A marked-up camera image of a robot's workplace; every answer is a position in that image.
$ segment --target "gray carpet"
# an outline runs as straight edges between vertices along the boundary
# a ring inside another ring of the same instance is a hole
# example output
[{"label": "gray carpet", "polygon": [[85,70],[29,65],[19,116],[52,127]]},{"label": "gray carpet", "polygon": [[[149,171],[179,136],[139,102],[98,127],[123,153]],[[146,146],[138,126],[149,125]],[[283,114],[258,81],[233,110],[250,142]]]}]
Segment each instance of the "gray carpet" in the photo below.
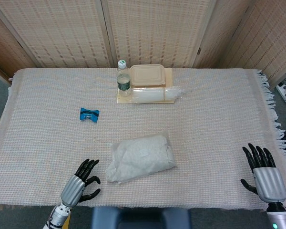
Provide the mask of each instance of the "gray carpet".
[{"label": "gray carpet", "polygon": [[[7,85],[0,81],[0,116],[7,99]],[[286,103],[277,91],[274,91],[276,112],[282,129],[286,130]],[[36,229],[42,228],[53,207],[4,208],[0,211],[0,229]],[[215,208],[194,208],[191,210],[194,229],[268,229],[268,219],[260,210],[221,210]],[[92,208],[75,207],[71,215],[69,228],[89,229]]]}]

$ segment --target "plastic bag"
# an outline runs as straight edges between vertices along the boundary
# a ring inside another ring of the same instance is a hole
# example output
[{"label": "plastic bag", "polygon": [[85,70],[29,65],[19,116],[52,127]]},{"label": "plastic bag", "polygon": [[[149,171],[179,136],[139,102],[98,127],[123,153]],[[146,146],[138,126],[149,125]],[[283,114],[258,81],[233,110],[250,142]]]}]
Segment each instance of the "plastic bag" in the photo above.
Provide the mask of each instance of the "plastic bag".
[{"label": "plastic bag", "polygon": [[162,101],[174,101],[175,99],[182,96],[183,93],[183,89],[178,86],[133,88],[130,102],[133,104],[143,104]]},{"label": "plastic bag", "polygon": [[126,182],[176,165],[165,133],[113,144],[112,156],[112,162],[106,169],[109,182]]}]

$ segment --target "water bottle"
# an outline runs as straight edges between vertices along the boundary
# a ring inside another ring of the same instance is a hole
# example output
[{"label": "water bottle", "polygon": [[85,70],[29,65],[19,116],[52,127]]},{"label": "water bottle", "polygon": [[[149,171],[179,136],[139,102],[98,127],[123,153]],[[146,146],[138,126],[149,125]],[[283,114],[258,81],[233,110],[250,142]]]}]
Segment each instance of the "water bottle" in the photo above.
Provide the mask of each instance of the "water bottle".
[{"label": "water bottle", "polygon": [[130,75],[126,66],[126,61],[120,60],[118,62],[117,81],[120,96],[129,96],[132,92],[130,85]]}]

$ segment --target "wrapped package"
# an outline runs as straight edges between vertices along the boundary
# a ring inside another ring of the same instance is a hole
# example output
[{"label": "wrapped package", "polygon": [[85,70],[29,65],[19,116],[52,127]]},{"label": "wrapped package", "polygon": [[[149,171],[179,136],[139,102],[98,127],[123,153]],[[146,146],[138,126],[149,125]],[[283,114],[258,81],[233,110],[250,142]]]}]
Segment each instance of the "wrapped package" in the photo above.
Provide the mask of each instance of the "wrapped package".
[{"label": "wrapped package", "polygon": [[165,134],[149,135],[113,144],[112,162],[106,177],[107,181],[122,183],[175,165],[172,147]]},{"label": "wrapped package", "polygon": [[162,101],[174,101],[183,94],[181,87],[149,87],[133,88],[130,102],[133,104],[143,104]]}]

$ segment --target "plastic food container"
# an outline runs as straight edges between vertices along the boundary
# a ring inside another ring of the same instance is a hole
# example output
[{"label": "plastic food container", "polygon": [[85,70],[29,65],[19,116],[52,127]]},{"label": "plastic food container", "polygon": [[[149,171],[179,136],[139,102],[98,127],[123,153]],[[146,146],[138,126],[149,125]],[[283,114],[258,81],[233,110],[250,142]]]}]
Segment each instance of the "plastic food container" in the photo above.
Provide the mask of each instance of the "plastic food container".
[{"label": "plastic food container", "polygon": [[161,64],[140,64],[130,68],[133,86],[157,86],[165,84],[164,67]]}]

